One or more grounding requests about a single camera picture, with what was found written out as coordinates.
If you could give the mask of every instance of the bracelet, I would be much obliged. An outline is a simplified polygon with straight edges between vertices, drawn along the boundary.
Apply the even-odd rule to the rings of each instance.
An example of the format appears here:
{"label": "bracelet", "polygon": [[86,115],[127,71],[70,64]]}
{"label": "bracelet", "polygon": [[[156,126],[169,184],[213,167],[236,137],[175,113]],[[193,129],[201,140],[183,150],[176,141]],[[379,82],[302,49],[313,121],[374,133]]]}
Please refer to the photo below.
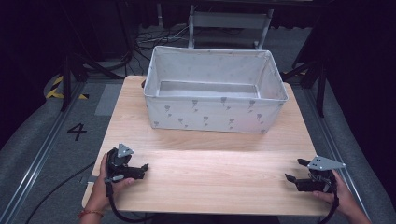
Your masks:
{"label": "bracelet", "polygon": [[87,215],[87,214],[92,214],[92,213],[94,213],[94,214],[97,214],[97,215],[99,215],[100,217],[103,217],[103,215],[104,215],[104,213],[102,212],[102,211],[97,211],[97,210],[85,210],[85,209],[83,209],[81,212],[79,212],[79,214],[78,214],[78,218],[82,218],[83,216],[85,216],[85,215]]}

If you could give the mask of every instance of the wooden table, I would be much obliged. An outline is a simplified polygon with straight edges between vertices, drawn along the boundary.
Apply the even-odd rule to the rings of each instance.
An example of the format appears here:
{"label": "wooden table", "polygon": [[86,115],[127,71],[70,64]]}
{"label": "wooden table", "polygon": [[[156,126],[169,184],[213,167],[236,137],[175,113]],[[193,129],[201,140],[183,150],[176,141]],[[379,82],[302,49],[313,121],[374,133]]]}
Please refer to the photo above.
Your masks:
{"label": "wooden table", "polygon": [[[152,129],[141,88],[145,77],[123,83],[92,175],[103,155],[123,143],[134,149],[130,166],[149,163],[143,180],[116,199],[124,211],[327,215],[330,207],[297,191],[285,173],[306,178],[297,159],[316,152],[289,84],[290,99],[268,133],[216,133]],[[89,184],[82,204],[92,191]]]}

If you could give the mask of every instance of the gray floor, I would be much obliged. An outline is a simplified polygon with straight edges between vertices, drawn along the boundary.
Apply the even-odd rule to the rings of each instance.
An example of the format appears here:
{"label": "gray floor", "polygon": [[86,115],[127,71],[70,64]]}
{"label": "gray floor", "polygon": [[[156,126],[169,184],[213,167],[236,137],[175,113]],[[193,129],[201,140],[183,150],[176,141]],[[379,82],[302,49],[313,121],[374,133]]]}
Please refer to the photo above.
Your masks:
{"label": "gray floor", "polygon": [[[142,32],[161,30],[151,27]],[[299,52],[302,44],[308,36],[309,29],[287,30],[280,28],[271,29],[266,37],[265,49],[273,53],[279,71],[289,71],[291,64]],[[202,31],[195,38],[196,48],[212,49],[251,49],[257,32],[251,31]],[[186,39],[181,38],[177,42],[168,43],[168,46],[187,47]],[[151,46],[151,42],[141,43],[141,46]],[[150,51],[142,51],[146,57],[150,57]],[[127,75],[146,75],[149,61],[136,54],[126,67]],[[114,71],[121,76],[125,75],[125,69]],[[53,83],[43,90],[46,94]],[[373,223],[394,223],[395,211],[390,203],[389,196],[384,191],[380,182],[361,153],[361,150],[350,132],[343,113],[335,100],[331,87],[328,85],[325,94],[324,119],[318,119],[316,111],[312,108],[310,101],[316,90],[303,90],[299,87],[298,78],[289,80],[292,84],[299,107],[303,113],[304,121],[310,132],[317,153],[321,156],[331,158],[332,148],[336,147],[340,157],[345,162],[347,173],[356,188],[370,219]],[[97,152],[102,144],[106,133],[106,127],[114,108],[121,81],[111,80],[103,75],[94,74],[79,93],[89,94],[87,100],[77,99],[70,106],[68,114],[59,113],[62,99],[50,98],[41,106],[22,126],[15,132],[11,139],[0,151],[0,211],[9,212],[9,202],[17,192],[20,183],[29,167],[34,161],[35,155],[48,150],[48,157],[42,167],[37,170],[38,175],[32,176],[33,186],[24,191],[20,197],[20,206],[14,206],[14,212],[9,221],[2,219],[0,223],[25,223],[29,215],[39,202],[56,186],[70,175],[76,173],[83,167],[96,159]],[[53,125],[58,120],[62,126],[54,130]],[[74,133],[67,131],[78,124],[84,124],[83,133],[78,141]],[[53,139],[48,139],[49,134],[56,132]],[[86,186],[81,181],[91,174],[92,168],[66,182],[37,209],[30,223],[78,223],[77,213],[81,209],[81,199]],[[143,214],[127,214],[128,216],[143,216]],[[282,224],[286,223],[316,223],[316,217],[279,217]],[[124,223],[118,220],[111,212],[107,212],[103,223]],[[336,214],[329,223],[347,223],[347,221]]]}

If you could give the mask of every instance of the human hand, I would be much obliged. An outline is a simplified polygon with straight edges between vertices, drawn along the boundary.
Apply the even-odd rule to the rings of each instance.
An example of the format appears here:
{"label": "human hand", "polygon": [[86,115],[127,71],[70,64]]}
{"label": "human hand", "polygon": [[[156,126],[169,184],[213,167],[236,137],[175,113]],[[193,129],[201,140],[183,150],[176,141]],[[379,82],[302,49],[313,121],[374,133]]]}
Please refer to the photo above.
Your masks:
{"label": "human hand", "polygon": [[[337,196],[339,198],[339,206],[337,207],[337,211],[346,216],[349,223],[351,224],[371,223],[371,221],[359,208],[343,178],[341,178],[341,176],[335,171],[332,171],[332,173],[334,174],[335,181],[337,182]],[[334,202],[334,195],[332,193],[324,193],[321,191],[313,191],[312,193],[315,197],[326,203]]]}
{"label": "human hand", "polygon": [[[106,196],[106,163],[107,163],[107,154],[104,155],[100,164],[100,174],[93,184],[92,193],[90,199],[87,201],[85,206],[85,210],[95,210],[95,211],[103,211],[109,205],[109,200]],[[112,183],[114,197],[126,187],[132,185],[134,183],[134,179],[127,178],[123,179],[118,183]]]}

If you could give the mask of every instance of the white storage bin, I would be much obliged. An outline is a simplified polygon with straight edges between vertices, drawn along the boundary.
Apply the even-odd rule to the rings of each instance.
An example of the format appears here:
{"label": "white storage bin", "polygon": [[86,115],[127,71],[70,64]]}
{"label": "white storage bin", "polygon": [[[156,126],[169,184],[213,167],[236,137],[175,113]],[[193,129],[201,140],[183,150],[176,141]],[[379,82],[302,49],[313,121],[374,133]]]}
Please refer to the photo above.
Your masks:
{"label": "white storage bin", "polygon": [[152,128],[267,133],[285,86],[268,50],[156,47],[144,89]]}

